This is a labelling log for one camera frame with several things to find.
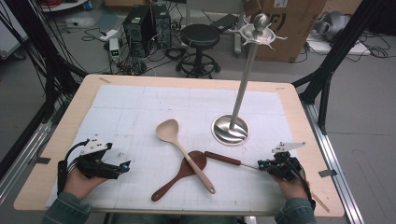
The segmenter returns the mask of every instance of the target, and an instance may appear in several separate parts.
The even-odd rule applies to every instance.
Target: black stool
[[[221,67],[212,57],[203,54],[203,50],[211,49],[219,43],[219,32],[209,25],[192,24],[181,30],[180,35],[181,41],[187,46],[195,48],[196,53],[184,56],[176,65],[176,70],[178,72],[183,70],[187,74],[186,77],[209,76],[211,79],[212,76],[210,74],[213,71],[219,72]],[[194,61],[190,62],[190,58],[194,55]],[[209,62],[203,63],[203,58],[207,58]],[[184,65],[188,65],[190,70],[185,68]]]

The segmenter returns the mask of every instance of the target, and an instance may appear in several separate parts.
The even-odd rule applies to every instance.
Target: light wooden spoon
[[[192,167],[192,170],[198,175],[201,182],[204,184],[205,188],[211,192],[212,194],[216,193],[215,187],[207,178],[207,176],[202,172],[202,170],[195,164],[195,162],[191,159],[187,151],[183,148],[183,146],[177,141],[177,133],[178,133],[178,123],[175,119],[169,119],[157,126],[156,130],[157,136],[165,141],[172,143],[183,154],[184,158],[186,158],[187,162]]]

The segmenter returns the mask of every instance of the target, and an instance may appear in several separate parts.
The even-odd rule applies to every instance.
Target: wooden spoon
[[[190,164],[194,172],[198,175],[201,182],[204,184],[205,188],[211,192],[212,194],[216,193],[215,187],[210,182],[210,180],[206,177],[204,172],[195,164],[195,162],[190,158],[187,151],[183,148],[183,146],[177,141],[177,133],[178,133],[178,123],[175,119],[169,119],[157,126],[157,136],[165,141],[174,144],[178,149],[183,153],[184,158],[186,158],[187,162]]]
[[[189,153],[189,155],[201,170],[205,168],[206,155],[203,152],[192,151]],[[178,174],[171,181],[169,181],[169,183],[165,184],[162,188],[155,191],[155,193],[152,194],[151,196],[151,200],[157,202],[179,179],[189,175],[195,175],[195,172],[194,170],[192,170],[186,158],[184,158],[183,161],[181,162],[180,170],[178,171]]]

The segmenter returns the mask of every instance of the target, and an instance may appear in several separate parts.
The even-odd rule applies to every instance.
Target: hand
[[[303,183],[298,178],[295,178],[291,181],[285,181],[274,175],[271,175],[271,177],[279,185],[280,191],[282,192],[283,197],[285,197],[286,200],[293,198],[308,199],[308,196],[306,196],[306,192],[303,187]]]
[[[94,188],[106,180],[105,178],[96,176],[89,179],[75,167],[67,177],[66,184],[64,185],[64,192],[74,194],[81,201],[87,197]]]

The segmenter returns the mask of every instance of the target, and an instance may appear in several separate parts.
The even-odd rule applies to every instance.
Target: white paper sheet
[[[74,144],[99,134],[113,143],[104,162],[131,161],[131,170],[108,180],[84,200],[97,208],[172,212],[275,211],[284,202],[277,184],[265,172],[207,159],[204,173],[216,188],[210,194],[195,175],[180,179],[158,201],[151,195],[168,183],[180,168],[183,155],[157,138],[155,129],[167,119],[179,124],[178,140],[187,150],[211,151],[257,165],[273,159],[271,149],[292,142],[279,96],[247,91],[239,117],[251,135],[240,147],[226,147],[212,136],[215,118],[232,114],[237,91],[104,85],[96,94]],[[70,156],[73,160],[80,148]],[[47,206],[56,199],[56,183]]]

